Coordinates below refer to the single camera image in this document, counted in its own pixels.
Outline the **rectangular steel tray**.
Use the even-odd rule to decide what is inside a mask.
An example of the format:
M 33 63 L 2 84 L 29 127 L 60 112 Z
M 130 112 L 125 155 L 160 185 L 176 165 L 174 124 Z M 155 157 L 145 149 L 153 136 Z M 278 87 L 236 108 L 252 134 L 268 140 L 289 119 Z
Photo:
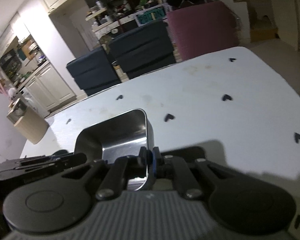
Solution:
M 140 148 L 152 150 L 154 135 L 146 112 L 136 108 L 79 133 L 75 153 L 84 153 L 87 161 L 103 159 L 112 164 L 119 157 L 138 156 Z

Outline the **beige ribbed canister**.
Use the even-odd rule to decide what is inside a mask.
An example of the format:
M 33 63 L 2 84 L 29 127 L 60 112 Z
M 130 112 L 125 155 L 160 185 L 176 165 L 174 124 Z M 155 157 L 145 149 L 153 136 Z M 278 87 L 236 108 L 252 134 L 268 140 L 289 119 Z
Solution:
M 45 119 L 21 99 L 9 104 L 7 119 L 34 145 L 42 140 L 49 127 Z

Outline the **white washing machine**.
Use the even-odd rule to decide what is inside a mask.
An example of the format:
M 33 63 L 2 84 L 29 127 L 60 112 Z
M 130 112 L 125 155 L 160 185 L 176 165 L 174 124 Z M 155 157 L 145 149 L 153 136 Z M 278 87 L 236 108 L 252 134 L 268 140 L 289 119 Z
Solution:
M 42 105 L 31 95 L 26 87 L 24 87 L 21 91 L 23 98 L 27 101 L 27 103 L 41 116 L 46 117 L 46 109 L 42 107 Z

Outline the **white kitchen cabinets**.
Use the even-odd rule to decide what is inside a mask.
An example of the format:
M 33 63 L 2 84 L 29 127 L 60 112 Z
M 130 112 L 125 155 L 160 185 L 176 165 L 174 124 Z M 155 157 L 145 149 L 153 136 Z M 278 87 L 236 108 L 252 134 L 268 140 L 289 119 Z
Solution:
M 25 81 L 24 87 L 47 111 L 76 99 L 75 93 L 51 63 L 38 67 Z

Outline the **left dark blue chair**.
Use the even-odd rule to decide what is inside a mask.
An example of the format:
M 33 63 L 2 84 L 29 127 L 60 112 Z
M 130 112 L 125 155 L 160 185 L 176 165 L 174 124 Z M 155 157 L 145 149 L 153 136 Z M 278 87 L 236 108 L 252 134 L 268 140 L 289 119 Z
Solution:
M 73 61 L 66 68 L 87 96 L 121 83 L 103 47 L 98 47 Z

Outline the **dark blue chair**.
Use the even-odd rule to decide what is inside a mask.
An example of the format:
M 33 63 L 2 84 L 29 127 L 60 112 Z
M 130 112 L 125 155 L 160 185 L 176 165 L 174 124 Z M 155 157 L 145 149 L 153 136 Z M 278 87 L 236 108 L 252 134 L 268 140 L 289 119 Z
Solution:
M 167 23 L 153 21 L 113 39 L 110 53 L 129 79 L 175 64 Z
M 66 68 L 87 96 L 121 83 L 103 47 L 98 47 L 73 61 Z

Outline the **right dark blue chair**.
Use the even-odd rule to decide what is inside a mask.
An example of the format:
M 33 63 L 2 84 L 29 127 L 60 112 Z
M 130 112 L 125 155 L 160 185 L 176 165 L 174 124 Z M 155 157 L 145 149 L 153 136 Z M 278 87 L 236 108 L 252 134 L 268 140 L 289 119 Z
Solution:
M 129 79 L 175 64 L 167 23 L 153 21 L 113 39 L 110 53 Z

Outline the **maroon cushion chair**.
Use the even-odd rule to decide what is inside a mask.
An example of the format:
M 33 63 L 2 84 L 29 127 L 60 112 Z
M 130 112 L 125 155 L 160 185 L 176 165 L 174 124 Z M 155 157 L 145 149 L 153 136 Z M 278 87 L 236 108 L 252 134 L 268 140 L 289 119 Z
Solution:
M 239 45 L 235 17 L 223 2 L 174 10 L 167 20 L 184 61 Z

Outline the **teal poizon sign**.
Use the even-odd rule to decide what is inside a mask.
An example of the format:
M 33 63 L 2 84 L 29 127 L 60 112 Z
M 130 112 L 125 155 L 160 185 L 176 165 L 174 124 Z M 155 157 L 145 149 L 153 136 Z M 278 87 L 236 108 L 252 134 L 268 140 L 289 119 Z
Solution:
M 166 17 L 166 11 L 164 7 L 150 8 L 140 14 L 136 14 L 136 22 L 138 26 L 143 26 L 149 22 L 163 19 Z

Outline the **cluttered white shelf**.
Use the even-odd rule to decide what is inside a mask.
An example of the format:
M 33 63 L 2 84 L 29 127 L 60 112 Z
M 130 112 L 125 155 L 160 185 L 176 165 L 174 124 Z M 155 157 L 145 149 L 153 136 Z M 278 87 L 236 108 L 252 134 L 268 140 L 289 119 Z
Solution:
M 111 37 L 139 27 L 135 15 L 162 5 L 159 0 L 85 0 L 89 11 L 85 20 L 91 23 L 93 33 L 98 39 L 109 34 Z

